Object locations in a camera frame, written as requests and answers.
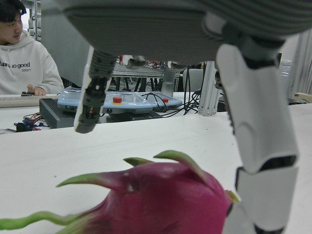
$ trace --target white tabletop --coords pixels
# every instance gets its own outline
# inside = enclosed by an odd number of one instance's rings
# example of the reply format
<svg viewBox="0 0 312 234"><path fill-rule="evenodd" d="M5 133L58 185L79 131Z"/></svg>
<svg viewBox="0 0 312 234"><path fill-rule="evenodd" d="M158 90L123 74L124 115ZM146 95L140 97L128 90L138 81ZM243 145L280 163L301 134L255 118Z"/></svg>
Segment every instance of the white tabletop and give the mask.
<svg viewBox="0 0 312 234"><path fill-rule="evenodd" d="M285 233L310 233L312 104L290 106L290 111L301 157ZM96 185L55 186L84 173L128 169L131 166L122 161L125 157L153 160L163 150L183 151L230 190L234 190L236 168L241 166L227 113L98 124L84 135L73 128L5 134L0 135L0 141L0 218L41 210L66 215L92 208L105 198L108 189ZM41 221L1 234L53 234L61 228Z"/></svg>

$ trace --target man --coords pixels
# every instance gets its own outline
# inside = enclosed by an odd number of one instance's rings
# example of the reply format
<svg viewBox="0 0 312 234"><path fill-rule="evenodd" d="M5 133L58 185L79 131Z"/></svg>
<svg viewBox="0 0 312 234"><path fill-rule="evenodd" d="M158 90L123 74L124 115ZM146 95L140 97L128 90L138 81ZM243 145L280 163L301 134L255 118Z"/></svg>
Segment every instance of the man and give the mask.
<svg viewBox="0 0 312 234"><path fill-rule="evenodd" d="M0 0L0 95L58 94L64 86L57 66L45 47L22 29L25 13L20 0Z"/></svg>

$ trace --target dragon fruit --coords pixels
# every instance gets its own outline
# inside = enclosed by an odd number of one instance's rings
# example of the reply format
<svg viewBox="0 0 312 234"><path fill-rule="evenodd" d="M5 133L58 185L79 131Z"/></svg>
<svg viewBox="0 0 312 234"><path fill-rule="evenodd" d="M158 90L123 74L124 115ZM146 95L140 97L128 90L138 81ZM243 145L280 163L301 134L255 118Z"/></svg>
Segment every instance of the dragon fruit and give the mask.
<svg viewBox="0 0 312 234"><path fill-rule="evenodd" d="M133 168L72 177L57 187L89 183L111 191L99 205L80 214L43 211L0 219L0 230L49 220L66 226L57 234L221 234L234 194L184 153L164 151L155 158L179 163L126 158Z"/></svg>

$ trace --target white hoodie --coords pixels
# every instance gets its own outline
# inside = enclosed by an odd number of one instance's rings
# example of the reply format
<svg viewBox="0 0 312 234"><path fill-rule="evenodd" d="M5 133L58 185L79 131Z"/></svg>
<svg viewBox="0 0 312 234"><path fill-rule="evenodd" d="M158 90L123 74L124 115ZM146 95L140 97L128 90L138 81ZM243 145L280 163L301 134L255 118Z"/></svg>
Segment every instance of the white hoodie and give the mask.
<svg viewBox="0 0 312 234"><path fill-rule="evenodd" d="M58 94L64 89L51 55L23 30L19 43L0 45L0 95L27 92L28 84L47 94Z"/></svg>

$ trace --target background wall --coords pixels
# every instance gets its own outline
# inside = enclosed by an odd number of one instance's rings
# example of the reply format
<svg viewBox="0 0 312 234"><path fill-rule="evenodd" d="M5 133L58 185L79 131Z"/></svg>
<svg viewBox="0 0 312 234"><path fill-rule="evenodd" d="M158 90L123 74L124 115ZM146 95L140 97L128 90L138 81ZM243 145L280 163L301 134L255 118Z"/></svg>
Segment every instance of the background wall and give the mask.
<svg viewBox="0 0 312 234"><path fill-rule="evenodd" d="M82 86L89 43L61 14L53 0L41 2L41 43L46 47L61 77Z"/></svg>
<svg viewBox="0 0 312 234"><path fill-rule="evenodd" d="M293 61L294 54L296 52L299 34L288 38L281 48L280 53L282 53L281 60Z"/></svg>

